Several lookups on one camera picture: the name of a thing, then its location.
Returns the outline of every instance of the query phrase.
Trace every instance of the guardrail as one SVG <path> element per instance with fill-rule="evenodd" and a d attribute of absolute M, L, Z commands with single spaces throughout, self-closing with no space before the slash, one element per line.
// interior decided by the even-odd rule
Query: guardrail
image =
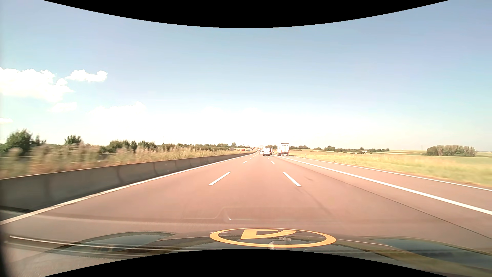
<path fill-rule="evenodd" d="M 254 153 L 186 158 L 0 179 L 3 210 L 35 211 L 135 182 Z"/>

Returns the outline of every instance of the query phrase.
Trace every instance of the treeline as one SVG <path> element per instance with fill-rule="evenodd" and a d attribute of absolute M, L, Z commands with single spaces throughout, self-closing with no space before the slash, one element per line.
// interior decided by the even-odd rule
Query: treeline
<path fill-rule="evenodd" d="M 305 145 L 299 145 L 299 146 L 291 146 L 289 149 L 310 149 L 309 147 Z"/>
<path fill-rule="evenodd" d="M 0 143 L 0 152 L 8 152 L 12 148 L 20 149 L 20 156 L 26 156 L 30 153 L 31 149 L 35 146 L 45 145 L 46 140 L 41 140 L 39 135 L 33 138 L 33 134 L 29 132 L 27 129 L 23 129 L 21 131 L 11 132 L 7 137 L 5 143 Z M 90 145 L 88 143 L 84 143 L 80 136 L 69 135 L 64 139 L 64 145 Z M 51 146 L 61 146 L 58 144 L 50 144 Z M 116 153 L 118 149 L 124 150 L 132 150 L 135 152 L 137 148 L 149 150 L 149 151 L 170 151 L 171 149 L 175 149 L 178 147 L 183 148 L 191 148 L 202 151 L 217 151 L 217 150 L 230 150 L 231 147 L 236 148 L 249 148 L 248 146 L 236 146 L 236 143 L 232 143 L 228 145 L 227 143 L 218 143 L 218 144 L 183 144 L 183 143 L 162 143 L 156 144 L 154 141 L 145 141 L 142 140 L 137 142 L 135 140 L 129 141 L 127 139 L 124 140 L 112 140 L 108 145 L 99 146 L 99 153 Z"/>
<path fill-rule="evenodd" d="M 345 148 L 335 148 L 334 146 L 330 146 L 328 145 L 327 147 L 325 147 L 324 149 L 321 149 L 321 147 L 317 147 L 313 150 L 324 150 L 324 151 L 333 151 L 333 152 L 343 152 L 343 153 L 351 153 L 351 154 L 362 154 L 362 153 L 365 153 L 365 152 L 369 152 L 369 153 L 375 153 L 375 152 L 385 152 L 385 151 L 390 151 L 389 148 L 386 148 L 386 149 L 375 149 L 375 148 L 371 148 L 371 149 L 365 149 L 363 147 L 359 148 L 359 149 L 345 149 Z"/>
<path fill-rule="evenodd" d="M 460 157 L 475 157 L 477 151 L 470 146 L 462 145 L 437 145 L 427 148 L 425 156 L 460 156 Z"/>

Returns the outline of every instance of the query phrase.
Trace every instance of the asphalt road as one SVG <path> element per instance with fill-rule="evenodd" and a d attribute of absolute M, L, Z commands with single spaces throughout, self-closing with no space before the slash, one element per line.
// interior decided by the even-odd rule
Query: asphalt road
<path fill-rule="evenodd" d="M 492 252 L 490 199 L 487 189 L 253 153 L 0 227 L 18 236 L 72 242 L 128 231 L 293 228 L 422 238 Z M 8 262 L 35 254 L 6 251 Z"/>

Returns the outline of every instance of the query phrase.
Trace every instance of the truck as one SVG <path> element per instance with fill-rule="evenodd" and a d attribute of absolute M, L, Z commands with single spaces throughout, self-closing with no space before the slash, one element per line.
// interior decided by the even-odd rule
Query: truck
<path fill-rule="evenodd" d="M 277 148 L 277 156 L 288 156 L 289 155 L 289 143 L 281 143 Z"/>
<path fill-rule="evenodd" d="M 263 156 L 271 156 L 272 150 L 268 147 L 263 148 Z"/>

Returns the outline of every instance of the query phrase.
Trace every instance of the yellow circle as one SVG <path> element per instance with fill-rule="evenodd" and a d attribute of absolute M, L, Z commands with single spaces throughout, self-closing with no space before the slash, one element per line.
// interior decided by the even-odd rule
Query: yellow circle
<path fill-rule="evenodd" d="M 270 245 L 270 244 L 250 243 L 250 242 L 235 242 L 235 241 L 223 239 L 223 238 L 218 236 L 220 233 L 223 233 L 223 232 L 232 231 L 232 230 L 240 230 L 240 229 L 254 229 L 254 228 L 235 228 L 235 229 L 217 231 L 217 232 L 211 233 L 210 238 L 212 240 L 215 240 L 218 242 L 225 242 L 225 243 L 241 245 L 241 246 L 272 247 L 272 245 Z M 323 233 L 318 233 L 318 232 L 313 232 L 313 231 L 305 231 L 305 230 L 297 230 L 297 229 L 285 229 L 285 230 L 295 230 L 295 231 L 314 233 L 314 234 L 322 235 L 326 239 L 322 242 L 304 243 L 304 244 L 275 244 L 273 247 L 275 247 L 275 248 L 315 247 L 315 246 L 332 244 L 335 241 L 337 241 L 337 239 L 335 239 L 334 237 L 332 237 L 330 235 L 323 234 Z"/>

